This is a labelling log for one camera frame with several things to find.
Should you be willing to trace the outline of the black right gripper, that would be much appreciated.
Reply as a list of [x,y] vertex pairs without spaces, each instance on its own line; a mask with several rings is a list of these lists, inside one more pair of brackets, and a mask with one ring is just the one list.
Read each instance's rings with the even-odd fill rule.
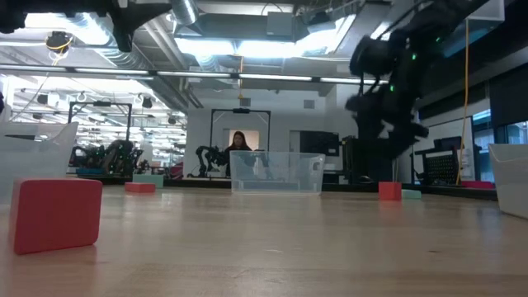
[[[405,152],[419,138],[426,138],[429,129],[413,122],[411,114],[386,111],[378,95],[374,93],[354,95],[347,99],[346,109],[358,127],[360,139],[376,139],[370,152],[381,158],[393,160]],[[392,125],[387,139],[378,139],[384,123]]]

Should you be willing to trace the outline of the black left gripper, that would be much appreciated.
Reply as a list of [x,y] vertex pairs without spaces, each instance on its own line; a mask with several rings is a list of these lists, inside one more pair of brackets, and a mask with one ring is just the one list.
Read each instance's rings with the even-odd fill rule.
[[133,33],[128,27],[140,27],[172,9],[169,2],[136,3],[128,0],[49,0],[40,2],[41,12],[63,13],[73,17],[78,12],[95,12],[99,17],[109,15],[112,34],[119,50],[130,52]]

